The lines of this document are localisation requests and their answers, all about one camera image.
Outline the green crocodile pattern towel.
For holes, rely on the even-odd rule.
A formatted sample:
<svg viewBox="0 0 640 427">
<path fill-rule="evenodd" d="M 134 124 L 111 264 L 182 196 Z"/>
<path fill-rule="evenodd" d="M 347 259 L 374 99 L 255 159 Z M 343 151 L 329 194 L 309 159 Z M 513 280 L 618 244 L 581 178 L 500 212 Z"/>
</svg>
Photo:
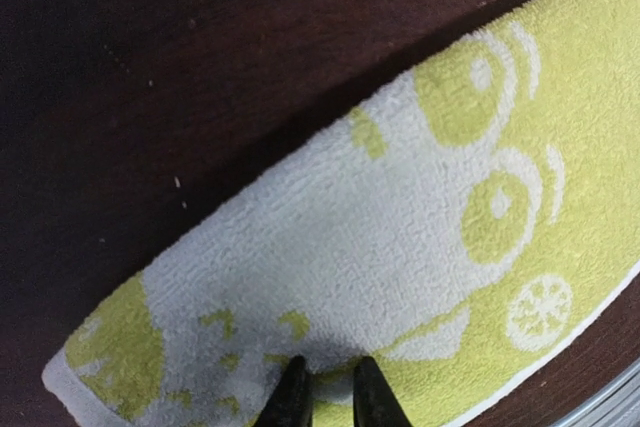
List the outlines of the green crocodile pattern towel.
<svg viewBox="0 0 640 427">
<path fill-rule="evenodd" d="M 42 380 L 82 426 L 250 426 L 374 357 L 461 426 L 639 273 L 639 0 L 533 0 L 399 75 L 107 297 Z"/>
</svg>

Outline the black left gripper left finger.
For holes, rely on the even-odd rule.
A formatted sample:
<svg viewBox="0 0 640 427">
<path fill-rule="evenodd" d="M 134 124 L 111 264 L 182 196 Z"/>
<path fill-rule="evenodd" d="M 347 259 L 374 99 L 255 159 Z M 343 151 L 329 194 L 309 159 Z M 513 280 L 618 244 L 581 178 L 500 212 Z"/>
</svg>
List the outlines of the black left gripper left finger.
<svg viewBox="0 0 640 427">
<path fill-rule="evenodd" d="M 257 427 L 307 427 L 312 425 L 311 374 L 303 356 L 295 356 L 257 418 Z"/>
</svg>

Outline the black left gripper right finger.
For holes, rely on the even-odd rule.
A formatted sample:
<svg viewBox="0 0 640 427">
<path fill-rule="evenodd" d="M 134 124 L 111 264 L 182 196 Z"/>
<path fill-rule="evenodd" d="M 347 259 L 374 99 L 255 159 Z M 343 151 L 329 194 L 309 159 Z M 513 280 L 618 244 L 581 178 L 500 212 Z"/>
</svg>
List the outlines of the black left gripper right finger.
<svg viewBox="0 0 640 427">
<path fill-rule="evenodd" d="M 353 374 L 353 418 L 358 427 L 410 427 L 389 383 L 373 357 L 363 357 Z"/>
</svg>

